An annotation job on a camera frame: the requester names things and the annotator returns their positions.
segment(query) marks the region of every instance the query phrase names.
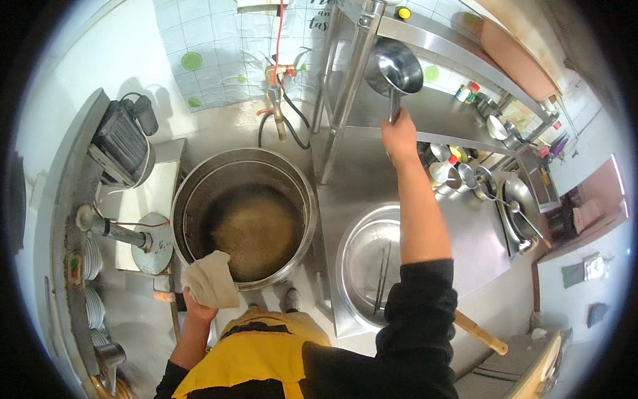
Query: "red wire clip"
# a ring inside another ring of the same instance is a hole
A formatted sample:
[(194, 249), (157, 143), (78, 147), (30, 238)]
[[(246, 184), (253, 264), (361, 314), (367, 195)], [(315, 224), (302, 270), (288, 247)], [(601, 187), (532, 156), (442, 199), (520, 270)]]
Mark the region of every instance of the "red wire clip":
[(266, 112), (273, 115), (275, 114), (275, 112), (272, 109), (260, 109), (259, 111), (257, 111), (257, 116), (261, 116), (262, 114), (265, 114)]

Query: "white cloth towel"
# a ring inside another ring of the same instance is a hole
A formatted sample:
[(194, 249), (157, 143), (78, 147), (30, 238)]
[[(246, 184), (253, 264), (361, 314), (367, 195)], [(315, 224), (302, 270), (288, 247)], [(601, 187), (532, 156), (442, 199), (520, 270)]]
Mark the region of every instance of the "white cloth towel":
[(239, 307), (239, 291), (230, 276), (229, 260), (229, 254), (215, 251), (186, 268), (182, 286), (190, 287), (195, 302), (215, 309)]

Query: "white shoe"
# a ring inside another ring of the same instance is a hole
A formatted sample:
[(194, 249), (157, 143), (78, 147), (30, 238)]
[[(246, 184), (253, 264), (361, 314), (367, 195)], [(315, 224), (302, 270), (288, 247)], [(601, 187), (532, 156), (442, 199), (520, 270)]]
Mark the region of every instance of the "white shoe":
[(301, 295), (296, 288), (291, 288), (286, 294), (286, 302), (284, 303), (283, 311), (285, 313), (300, 312), (301, 311)]

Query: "black hose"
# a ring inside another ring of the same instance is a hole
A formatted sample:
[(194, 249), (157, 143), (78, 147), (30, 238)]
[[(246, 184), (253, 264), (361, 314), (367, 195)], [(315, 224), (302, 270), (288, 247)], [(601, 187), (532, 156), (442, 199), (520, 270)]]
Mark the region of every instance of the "black hose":
[(310, 137), (308, 137), (308, 145), (304, 145), (304, 143), (301, 142), (301, 140), (299, 140), (297, 134), (295, 133), (295, 130), (292, 128), (292, 125), (290, 124), (290, 122), (288, 122), (288, 118), (286, 118), (285, 116), (283, 117), (283, 121), (286, 124), (286, 126), (288, 127), (288, 130), (290, 130), (290, 134), (292, 134), (292, 138), (295, 139), (295, 141), (297, 142), (297, 144), (299, 145), (299, 147), (301, 147), (302, 149), (309, 149), (310, 148)]
[(286, 91), (283, 89), (283, 85), (281, 84), (281, 80), (279, 79), (279, 74), (277, 74), (277, 82), (279, 82), (279, 85), (281, 86), (281, 91), (283, 92), (283, 99), (286, 100), (290, 108), (292, 108), (293, 111), (295, 111), (297, 115), (299, 115), (299, 117), (304, 122), (304, 124), (306, 124), (306, 128), (308, 128), (308, 131), (310, 131), (310, 122), (308, 122), (304, 114), (302, 114), (299, 108), (297, 108), (289, 99), (288, 95), (286, 94)]
[(142, 95), (136, 91), (130, 91), (128, 93), (126, 93), (125, 95), (122, 96), (122, 98), (120, 98), (120, 101), (122, 101), (125, 97), (130, 96), (131, 94), (135, 94), (138, 97), (141, 97)]
[(262, 147), (263, 126), (266, 124), (266, 120), (268, 119), (270, 115), (272, 115), (270, 112), (264, 114), (262, 121), (259, 123), (259, 134), (257, 135), (257, 147), (259, 148)]
[[(297, 113), (297, 115), (301, 117), (304, 124), (306, 125), (306, 128), (308, 128), (308, 134), (310, 134), (310, 123), (308, 122), (304, 114), (302, 114), (301, 111), (288, 98), (288, 95), (286, 94), (286, 91), (283, 89), (283, 85), (281, 84), (281, 80), (279, 79), (279, 74), (277, 74), (277, 82), (279, 82), (279, 85), (281, 86), (281, 92), (283, 93), (284, 100), (286, 100), (289, 106)], [(262, 118), (262, 121), (259, 123), (259, 133), (257, 135), (257, 146), (259, 148), (262, 147), (263, 126), (266, 124), (266, 120), (268, 119), (270, 115), (272, 115), (270, 112), (268, 114), (265, 114)], [(297, 132), (295, 132), (295, 129), (292, 127), (292, 124), (290, 124), (289, 120), (285, 116), (283, 117), (283, 121), (288, 127), (288, 130), (290, 130), (290, 134), (292, 135), (292, 138), (295, 139), (297, 145), (301, 147), (302, 149), (309, 149), (310, 137), (308, 137), (308, 144), (302, 143), (301, 140), (299, 140), (299, 136), (297, 136)]]
[[(266, 120), (268, 120), (268, 117), (271, 115), (272, 114), (270, 112), (267, 114), (264, 114), (262, 121), (259, 123), (259, 133), (257, 134), (257, 147), (259, 148), (262, 147), (263, 126), (266, 124)], [(299, 140), (299, 137), (295, 133), (295, 129), (292, 127), (292, 124), (290, 124), (290, 121), (288, 120), (288, 118), (283, 117), (283, 122), (288, 127), (288, 130), (290, 130), (290, 134), (292, 134), (292, 138), (295, 139), (295, 141), (297, 142), (297, 145), (299, 145), (299, 147), (301, 147), (302, 149), (309, 149), (310, 142), (308, 142), (307, 145), (304, 145), (304, 143), (302, 143), (301, 140)]]

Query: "hand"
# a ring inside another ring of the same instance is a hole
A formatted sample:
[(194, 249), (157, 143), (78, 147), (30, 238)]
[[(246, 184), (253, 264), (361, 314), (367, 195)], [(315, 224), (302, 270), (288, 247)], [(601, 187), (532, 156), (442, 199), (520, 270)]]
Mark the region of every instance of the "hand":
[(398, 169), (405, 163), (419, 162), (417, 129), (405, 108), (401, 108), (396, 124), (381, 121), (381, 140), (395, 168)]
[(186, 316), (193, 317), (194, 319), (207, 322), (208, 324), (217, 316), (219, 309), (209, 308), (204, 305), (200, 305), (190, 294), (191, 288), (184, 288), (184, 302), (186, 303)]

